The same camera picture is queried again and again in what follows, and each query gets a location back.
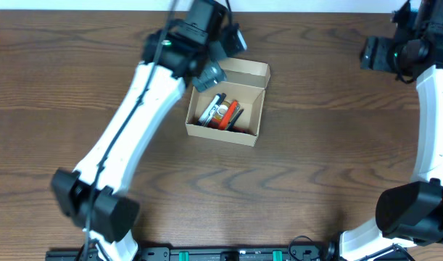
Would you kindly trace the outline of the black whiteboard marker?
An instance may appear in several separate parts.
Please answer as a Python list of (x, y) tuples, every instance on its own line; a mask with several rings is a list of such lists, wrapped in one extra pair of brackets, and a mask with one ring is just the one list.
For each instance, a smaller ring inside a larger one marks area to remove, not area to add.
[(216, 111), (217, 108), (221, 105), (221, 103), (224, 101), (225, 98), (226, 98), (226, 94), (225, 94), (225, 93), (221, 93), (221, 94), (220, 94), (220, 100), (219, 100), (218, 103), (212, 108), (212, 111), (210, 112), (210, 116), (207, 118), (205, 124), (202, 125), (202, 126), (207, 126), (207, 124), (212, 120), (213, 115), (215, 114), (215, 111)]

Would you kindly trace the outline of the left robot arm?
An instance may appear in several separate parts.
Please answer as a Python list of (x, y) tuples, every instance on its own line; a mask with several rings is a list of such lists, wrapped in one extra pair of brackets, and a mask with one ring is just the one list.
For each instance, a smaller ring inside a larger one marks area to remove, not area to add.
[(100, 260), (135, 259), (131, 229), (139, 204), (126, 194), (137, 164), (187, 82), (202, 90), (219, 83), (218, 62), (228, 56), (222, 36), (160, 30), (147, 38), (130, 88), (99, 140), (73, 170), (58, 169), (51, 180), (62, 213), (85, 233), (76, 260), (87, 260), (91, 248)]

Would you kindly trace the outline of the red utility knife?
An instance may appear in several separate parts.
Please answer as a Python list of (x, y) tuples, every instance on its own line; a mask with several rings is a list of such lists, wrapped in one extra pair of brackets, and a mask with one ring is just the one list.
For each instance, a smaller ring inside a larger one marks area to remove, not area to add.
[[(220, 123), (221, 123), (220, 120), (212, 119), (212, 120), (207, 124), (207, 127), (208, 127), (208, 128), (218, 129)], [(246, 129), (238, 128), (238, 127), (235, 127), (235, 126), (233, 126), (233, 127), (227, 127), (225, 130), (226, 130), (226, 131), (230, 131), (230, 132), (235, 132), (235, 133), (247, 133), (247, 130), (246, 130)]]

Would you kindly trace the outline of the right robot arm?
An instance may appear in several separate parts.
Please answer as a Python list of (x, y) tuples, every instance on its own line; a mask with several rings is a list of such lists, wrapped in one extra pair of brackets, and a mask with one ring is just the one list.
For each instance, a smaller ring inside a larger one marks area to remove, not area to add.
[(371, 36), (361, 67), (414, 83), (420, 104), (418, 150), (408, 184), (380, 195), (373, 218), (339, 235), (334, 258), (376, 260), (410, 247), (443, 244), (443, 38)]

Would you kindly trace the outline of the cardboard box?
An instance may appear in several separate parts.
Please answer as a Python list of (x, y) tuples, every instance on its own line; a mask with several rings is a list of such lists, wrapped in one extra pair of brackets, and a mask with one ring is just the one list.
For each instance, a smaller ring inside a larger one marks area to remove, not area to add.
[(186, 116), (190, 136), (254, 146), (270, 80), (270, 66), (245, 59), (219, 63), (226, 79), (212, 88), (192, 91)]

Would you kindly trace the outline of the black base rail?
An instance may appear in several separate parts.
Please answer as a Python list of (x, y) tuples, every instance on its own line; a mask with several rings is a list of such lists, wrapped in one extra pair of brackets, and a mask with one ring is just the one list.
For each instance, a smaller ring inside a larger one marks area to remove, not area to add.
[[(82, 252), (73, 250), (51, 250), (47, 251), (45, 261), (73, 261), (73, 260), (112, 260), (111, 257), (101, 257), (98, 246), (88, 250), (84, 257)], [(225, 249), (171, 249), (168, 247), (139, 247), (135, 261), (322, 261), (322, 260), (344, 260), (337, 257), (337, 251), (333, 250), (333, 256), (319, 246), (312, 243), (292, 244), (290, 247), (267, 247), (267, 248), (225, 248)], [(375, 254), (364, 256), (360, 260), (380, 261), (408, 261), (415, 260), (407, 253), (406, 248), (390, 246)]]

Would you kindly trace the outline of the yellow tape roll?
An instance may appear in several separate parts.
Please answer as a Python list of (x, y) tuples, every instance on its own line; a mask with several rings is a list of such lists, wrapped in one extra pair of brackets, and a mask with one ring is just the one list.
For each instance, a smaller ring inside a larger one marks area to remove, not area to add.
[(229, 107), (231, 106), (231, 103), (228, 101), (223, 101), (221, 105), (217, 108), (215, 111), (215, 114), (213, 115), (212, 119), (222, 120), (226, 113), (229, 110)]

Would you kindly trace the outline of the red and black stapler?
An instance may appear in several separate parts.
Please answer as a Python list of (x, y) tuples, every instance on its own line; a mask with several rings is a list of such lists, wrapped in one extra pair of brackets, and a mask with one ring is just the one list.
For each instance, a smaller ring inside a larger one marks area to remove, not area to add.
[(240, 117), (240, 114), (244, 110), (240, 107), (240, 104), (238, 101), (233, 100), (231, 102), (231, 106), (229, 107), (228, 112), (224, 116), (224, 118), (221, 120), (221, 123), (219, 124), (218, 129), (225, 131), (227, 127), (232, 127), (237, 119)]

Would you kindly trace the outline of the blue whiteboard marker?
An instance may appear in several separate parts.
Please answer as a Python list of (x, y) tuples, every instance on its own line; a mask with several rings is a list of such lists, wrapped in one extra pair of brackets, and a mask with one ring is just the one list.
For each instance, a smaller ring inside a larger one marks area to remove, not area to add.
[(220, 94), (216, 94), (213, 98), (213, 100), (209, 103), (207, 108), (203, 111), (200, 118), (197, 120), (197, 125), (204, 125), (207, 118), (210, 116), (210, 112), (212, 111), (212, 108), (218, 103), (220, 100)]

